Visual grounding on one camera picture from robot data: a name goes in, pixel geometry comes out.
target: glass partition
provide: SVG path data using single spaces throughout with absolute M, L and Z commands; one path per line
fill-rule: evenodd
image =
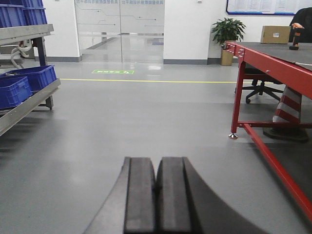
M 83 61 L 163 62 L 164 0 L 75 0 Z

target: power drill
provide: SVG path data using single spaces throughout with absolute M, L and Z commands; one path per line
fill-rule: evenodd
M 300 25 L 300 27 L 295 27 L 297 25 L 293 25 L 294 30 L 294 37 L 292 45 L 289 47 L 290 50 L 298 50 L 299 49 L 299 41 L 300 41 L 300 34 L 304 31 L 304 27 Z

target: metal shelf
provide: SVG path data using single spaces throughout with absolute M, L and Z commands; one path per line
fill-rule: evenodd
M 32 95 L 22 104 L 0 117 L 0 136 L 13 127 L 22 118 L 28 115 L 37 106 L 39 106 L 44 100 L 49 98 L 58 89 L 59 85 L 60 80 L 57 79 L 53 83 L 46 86 L 44 89 Z
M 52 24 L 30 25 L 21 27 L 0 28 L 0 45 L 19 42 L 27 39 L 34 39 L 38 47 L 40 65 L 46 65 L 44 36 L 51 35 L 54 31 Z M 19 106 L 0 113 L 0 136 L 18 123 L 22 118 L 28 115 L 42 102 L 44 106 L 53 107 L 52 94 L 58 89 L 60 80 L 57 79 L 39 92 L 32 95 Z
M 52 24 L 0 28 L 0 45 L 51 35 Z

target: potted plant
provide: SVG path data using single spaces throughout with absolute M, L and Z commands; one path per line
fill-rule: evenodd
M 215 27 L 211 32 L 214 33 L 213 41 L 221 46 L 221 65 L 231 65 L 233 55 L 225 50 L 225 41 L 241 41 L 244 39 L 243 33 L 246 25 L 240 20 L 232 18 L 224 18 L 224 20 L 218 19 L 214 23 Z

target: orange and white striped cone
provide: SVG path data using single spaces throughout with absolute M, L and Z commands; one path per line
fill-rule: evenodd
M 300 123 L 302 95 L 285 87 L 281 100 L 273 116 L 273 122 Z
M 281 100 L 273 116 L 273 122 L 300 123 L 302 95 L 285 87 Z M 275 139 L 306 142 L 309 140 L 305 130 L 299 128 L 263 128 L 263 134 Z

